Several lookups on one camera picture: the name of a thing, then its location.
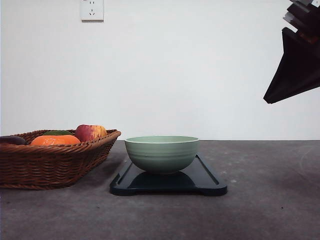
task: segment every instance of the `eggplant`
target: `eggplant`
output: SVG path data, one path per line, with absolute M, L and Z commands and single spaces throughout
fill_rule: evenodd
M 27 142 L 19 136 L 0 136 L 0 145 L 26 145 Z

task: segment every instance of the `black tray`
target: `black tray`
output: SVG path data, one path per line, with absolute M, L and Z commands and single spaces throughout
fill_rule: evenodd
M 165 175 L 143 171 L 128 158 L 110 184 L 110 193 L 119 196 L 164 192 L 196 192 L 205 196 L 221 196 L 227 193 L 227 185 L 199 154 L 185 169 Z

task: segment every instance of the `orange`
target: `orange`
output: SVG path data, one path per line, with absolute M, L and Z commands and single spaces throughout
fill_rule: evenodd
M 79 143 L 80 140 L 72 135 L 44 135 L 36 137 L 30 145 L 73 145 Z

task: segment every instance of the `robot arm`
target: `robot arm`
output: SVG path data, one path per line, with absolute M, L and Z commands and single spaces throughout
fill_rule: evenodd
M 320 0 L 291 0 L 282 30 L 283 56 L 264 100 L 273 104 L 320 87 Z

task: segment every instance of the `red apple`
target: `red apple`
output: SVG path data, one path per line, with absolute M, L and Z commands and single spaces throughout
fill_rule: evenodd
M 81 142 L 103 138 L 107 135 L 107 131 L 100 125 L 79 125 L 74 134 Z

